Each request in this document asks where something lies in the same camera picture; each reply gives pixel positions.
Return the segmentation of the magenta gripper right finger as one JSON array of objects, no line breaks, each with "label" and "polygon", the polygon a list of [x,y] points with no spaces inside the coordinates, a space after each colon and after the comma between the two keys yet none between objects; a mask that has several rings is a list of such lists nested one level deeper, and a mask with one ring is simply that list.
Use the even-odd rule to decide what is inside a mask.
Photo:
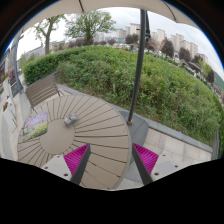
[{"label": "magenta gripper right finger", "polygon": [[132,144],[132,155],[144,185],[159,180],[182,168],[180,164],[167,154],[158,155],[135,143]]}]

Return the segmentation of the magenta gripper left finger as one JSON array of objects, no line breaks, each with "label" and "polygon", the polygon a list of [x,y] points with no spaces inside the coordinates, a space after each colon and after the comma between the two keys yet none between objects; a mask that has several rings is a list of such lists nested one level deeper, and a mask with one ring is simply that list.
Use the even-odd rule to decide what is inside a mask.
[{"label": "magenta gripper left finger", "polygon": [[65,156],[54,156],[42,167],[42,169],[79,185],[90,154],[90,145],[86,144]]}]

